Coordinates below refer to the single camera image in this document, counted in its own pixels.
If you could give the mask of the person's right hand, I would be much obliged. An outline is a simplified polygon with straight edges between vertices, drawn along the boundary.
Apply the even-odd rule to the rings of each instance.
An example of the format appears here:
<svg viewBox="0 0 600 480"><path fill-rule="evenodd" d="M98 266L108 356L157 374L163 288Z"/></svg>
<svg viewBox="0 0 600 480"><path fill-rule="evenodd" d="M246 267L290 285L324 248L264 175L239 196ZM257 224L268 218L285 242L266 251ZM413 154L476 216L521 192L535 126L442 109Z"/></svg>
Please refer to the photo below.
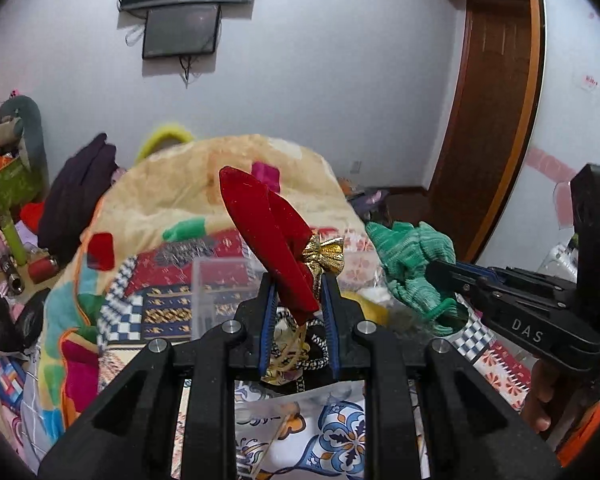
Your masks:
<svg viewBox="0 0 600 480"><path fill-rule="evenodd" d="M537 360L532 367L530 389L520 416L536 434L550 428L550 416L546 414L545 405L553 399L558 377L559 370L543 360Z"/></svg>

